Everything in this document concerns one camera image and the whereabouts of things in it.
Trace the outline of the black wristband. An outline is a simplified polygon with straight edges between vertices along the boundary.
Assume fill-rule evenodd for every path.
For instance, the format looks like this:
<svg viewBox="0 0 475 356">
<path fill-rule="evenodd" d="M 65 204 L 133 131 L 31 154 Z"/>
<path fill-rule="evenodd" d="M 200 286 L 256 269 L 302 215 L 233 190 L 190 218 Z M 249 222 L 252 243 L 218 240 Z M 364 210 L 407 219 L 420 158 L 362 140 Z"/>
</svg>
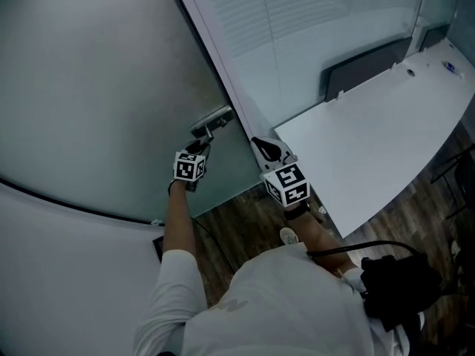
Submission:
<svg viewBox="0 0 475 356">
<path fill-rule="evenodd" d="M 290 205 L 284 209 L 284 216 L 287 221 L 296 220 L 305 213 L 310 212 L 309 204 L 302 200 L 294 205 Z"/>
</svg>

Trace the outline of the frosted glass door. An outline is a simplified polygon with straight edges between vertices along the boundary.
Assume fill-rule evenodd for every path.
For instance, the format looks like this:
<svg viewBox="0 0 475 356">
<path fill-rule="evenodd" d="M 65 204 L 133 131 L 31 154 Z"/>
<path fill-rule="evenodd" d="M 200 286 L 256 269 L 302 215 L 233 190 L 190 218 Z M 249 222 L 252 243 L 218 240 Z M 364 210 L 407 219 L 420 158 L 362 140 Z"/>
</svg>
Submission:
<svg viewBox="0 0 475 356">
<path fill-rule="evenodd" d="M 163 219 L 174 155 L 228 102 L 177 0 L 0 0 L 0 179 Z"/>
</svg>

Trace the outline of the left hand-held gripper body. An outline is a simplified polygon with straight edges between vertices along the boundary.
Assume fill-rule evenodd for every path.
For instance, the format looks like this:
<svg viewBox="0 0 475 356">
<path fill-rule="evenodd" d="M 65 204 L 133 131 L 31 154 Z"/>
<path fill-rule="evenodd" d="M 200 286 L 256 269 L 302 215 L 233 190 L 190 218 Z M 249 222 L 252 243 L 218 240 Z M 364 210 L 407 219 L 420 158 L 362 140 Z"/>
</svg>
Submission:
<svg viewBox="0 0 475 356">
<path fill-rule="evenodd" d="M 189 154 L 185 148 L 175 154 L 173 165 L 173 180 L 183 181 L 186 184 L 186 190 L 195 192 L 199 180 L 206 173 L 206 163 L 209 158 L 211 145 L 207 154 Z"/>
</svg>

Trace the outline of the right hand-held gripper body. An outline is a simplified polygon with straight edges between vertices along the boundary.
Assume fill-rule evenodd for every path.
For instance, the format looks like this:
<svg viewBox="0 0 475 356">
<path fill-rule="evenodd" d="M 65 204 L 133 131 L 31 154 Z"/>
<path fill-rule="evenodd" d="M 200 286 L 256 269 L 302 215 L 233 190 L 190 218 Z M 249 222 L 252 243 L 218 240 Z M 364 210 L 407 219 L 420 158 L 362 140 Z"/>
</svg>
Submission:
<svg viewBox="0 0 475 356">
<path fill-rule="evenodd" d="M 258 149 L 259 141 L 278 145 L 281 148 L 281 158 L 275 161 L 266 161 Z M 294 205 L 310 196 L 310 186 L 300 168 L 298 157 L 285 142 L 254 136 L 250 144 L 261 169 L 261 179 L 267 192 L 282 207 Z"/>
</svg>

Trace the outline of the long dark grey desk divider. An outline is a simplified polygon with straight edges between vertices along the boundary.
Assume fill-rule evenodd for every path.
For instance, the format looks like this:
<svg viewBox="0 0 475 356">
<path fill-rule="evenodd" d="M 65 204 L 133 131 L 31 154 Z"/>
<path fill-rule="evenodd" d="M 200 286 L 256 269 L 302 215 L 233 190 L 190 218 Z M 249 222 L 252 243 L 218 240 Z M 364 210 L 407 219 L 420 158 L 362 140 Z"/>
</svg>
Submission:
<svg viewBox="0 0 475 356">
<path fill-rule="evenodd" d="M 401 63 L 412 39 L 409 36 L 383 44 L 325 69 L 323 71 L 326 88 L 324 101 L 329 102 L 341 91 L 345 93 L 389 70 L 393 64 Z"/>
</svg>

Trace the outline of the black chair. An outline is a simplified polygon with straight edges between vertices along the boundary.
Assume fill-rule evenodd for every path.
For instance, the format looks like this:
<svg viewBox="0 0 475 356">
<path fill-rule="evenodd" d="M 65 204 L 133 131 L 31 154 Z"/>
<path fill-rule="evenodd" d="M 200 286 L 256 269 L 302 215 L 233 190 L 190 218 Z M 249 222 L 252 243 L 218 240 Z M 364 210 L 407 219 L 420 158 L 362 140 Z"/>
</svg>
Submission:
<svg viewBox="0 0 475 356">
<path fill-rule="evenodd" d="M 475 143 L 438 165 L 444 170 L 432 177 L 431 184 L 443 179 L 453 200 L 454 210 L 446 220 L 464 210 L 475 211 Z"/>
</svg>

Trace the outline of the white desk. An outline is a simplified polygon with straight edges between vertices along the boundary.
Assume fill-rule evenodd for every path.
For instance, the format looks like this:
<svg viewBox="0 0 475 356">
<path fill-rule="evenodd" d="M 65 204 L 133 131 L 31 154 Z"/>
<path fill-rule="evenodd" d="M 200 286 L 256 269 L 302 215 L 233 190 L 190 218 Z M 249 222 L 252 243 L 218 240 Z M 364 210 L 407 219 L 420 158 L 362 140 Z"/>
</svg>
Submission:
<svg viewBox="0 0 475 356">
<path fill-rule="evenodd" d="M 458 77 L 443 66 L 457 66 Z M 276 128 L 342 237 L 425 168 L 475 94 L 475 67 L 443 40 Z"/>
</svg>

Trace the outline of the white shoe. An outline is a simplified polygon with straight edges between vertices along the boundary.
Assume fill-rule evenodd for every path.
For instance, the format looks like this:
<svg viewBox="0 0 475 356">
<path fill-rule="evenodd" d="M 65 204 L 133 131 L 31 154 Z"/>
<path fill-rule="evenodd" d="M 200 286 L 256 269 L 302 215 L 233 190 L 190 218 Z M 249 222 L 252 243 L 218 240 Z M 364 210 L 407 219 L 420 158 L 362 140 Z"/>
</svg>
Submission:
<svg viewBox="0 0 475 356">
<path fill-rule="evenodd" d="M 284 245 L 292 245 L 300 242 L 297 234 L 291 228 L 282 228 L 279 232 L 279 235 Z"/>
</svg>

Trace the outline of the metal door handle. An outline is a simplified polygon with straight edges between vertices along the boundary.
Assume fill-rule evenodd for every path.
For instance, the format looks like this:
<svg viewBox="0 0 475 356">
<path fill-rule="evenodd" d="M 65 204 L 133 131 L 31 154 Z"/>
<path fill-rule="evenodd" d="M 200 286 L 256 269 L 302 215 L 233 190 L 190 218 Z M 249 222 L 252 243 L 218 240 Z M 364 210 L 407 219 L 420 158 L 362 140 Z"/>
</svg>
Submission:
<svg viewBox="0 0 475 356">
<path fill-rule="evenodd" d="M 234 111 L 231 106 L 223 106 L 205 116 L 190 127 L 190 132 L 196 139 L 204 139 L 210 143 L 214 139 L 213 132 L 218 128 L 224 128 L 234 119 Z"/>
</svg>

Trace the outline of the person's right forearm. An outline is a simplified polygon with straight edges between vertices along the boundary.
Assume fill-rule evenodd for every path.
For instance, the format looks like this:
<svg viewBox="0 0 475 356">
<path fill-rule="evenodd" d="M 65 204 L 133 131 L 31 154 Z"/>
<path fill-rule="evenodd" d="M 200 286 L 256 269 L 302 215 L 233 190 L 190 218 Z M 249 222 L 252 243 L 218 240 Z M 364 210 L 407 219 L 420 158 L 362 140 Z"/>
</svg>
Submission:
<svg viewBox="0 0 475 356">
<path fill-rule="evenodd" d="M 307 251 L 322 252 L 334 248 L 340 248 L 341 244 L 327 229 L 323 228 L 314 216 L 306 211 L 299 217 L 289 220 L 290 228 L 296 233 Z M 347 253 L 331 254 L 324 257 L 316 257 L 315 262 L 331 274 L 340 277 L 356 265 Z"/>
</svg>

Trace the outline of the black equipment pack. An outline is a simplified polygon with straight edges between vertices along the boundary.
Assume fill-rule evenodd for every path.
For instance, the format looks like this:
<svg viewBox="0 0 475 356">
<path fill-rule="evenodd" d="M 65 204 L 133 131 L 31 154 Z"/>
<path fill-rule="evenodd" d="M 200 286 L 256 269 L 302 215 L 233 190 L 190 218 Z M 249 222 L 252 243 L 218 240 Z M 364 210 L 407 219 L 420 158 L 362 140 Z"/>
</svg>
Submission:
<svg viewBox="0 0 475 356">
<path fill-rule="evenodd" d="M 390 331 L 432 306 L 442 296 L 442 277 L 424 254 L 397 260 L 384 256 L 361 261 L 364 308 Z"/>
</svg>

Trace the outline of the person's white shirt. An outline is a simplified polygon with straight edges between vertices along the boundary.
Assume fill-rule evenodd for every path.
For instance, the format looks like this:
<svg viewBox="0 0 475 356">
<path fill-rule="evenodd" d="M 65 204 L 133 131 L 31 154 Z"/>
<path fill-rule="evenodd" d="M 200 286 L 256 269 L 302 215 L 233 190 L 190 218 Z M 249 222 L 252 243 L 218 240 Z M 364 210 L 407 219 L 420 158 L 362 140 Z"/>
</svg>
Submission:
<svg viewBox="0 0 475 356">
<path fill-rule="evenodd" d="M 336 277 L 285 245 L 246 262 L 208 306 L 194 256 L 167 251 L 133 354 L 375 356 L 360 276 Z"/>
</svg>

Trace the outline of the short dark grey desk divider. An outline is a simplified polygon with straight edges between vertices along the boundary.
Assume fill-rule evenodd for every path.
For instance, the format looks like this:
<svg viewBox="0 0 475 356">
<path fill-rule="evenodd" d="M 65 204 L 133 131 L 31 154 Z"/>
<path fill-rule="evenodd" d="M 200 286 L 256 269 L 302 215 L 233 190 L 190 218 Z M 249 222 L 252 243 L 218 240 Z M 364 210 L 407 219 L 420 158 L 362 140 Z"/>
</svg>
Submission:
<svg viewBox="0 0 475 356">
<path fill-rule="evenodd" d="M 444 25 L 440 25 L 438 27 L 429 29 L 425 34 L 425 37 L 422 41 L 419 51 L 422 52 L 425 49 L 428 49 L 429 47 L 432 47 L 440 43 L 443 39 L 446 38 L 449 28 L 450 28 L 449 24 L 444 24 Z"/>
</svg>

